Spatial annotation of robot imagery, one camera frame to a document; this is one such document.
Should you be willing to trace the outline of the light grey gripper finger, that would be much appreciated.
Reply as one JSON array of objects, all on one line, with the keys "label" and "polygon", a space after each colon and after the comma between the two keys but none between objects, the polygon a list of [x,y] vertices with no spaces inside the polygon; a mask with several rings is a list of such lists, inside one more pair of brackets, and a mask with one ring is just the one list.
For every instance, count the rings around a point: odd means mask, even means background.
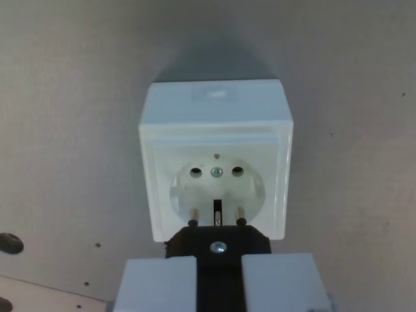
[{"label": "light grey gripper finger", "polygon": [[310,253],[242,256],[248,311],[329,311],[330,300]]},{"label": "light grey gripper finger", "polygon": [[113,310],[196,311],[196,258],[128,260]]}]

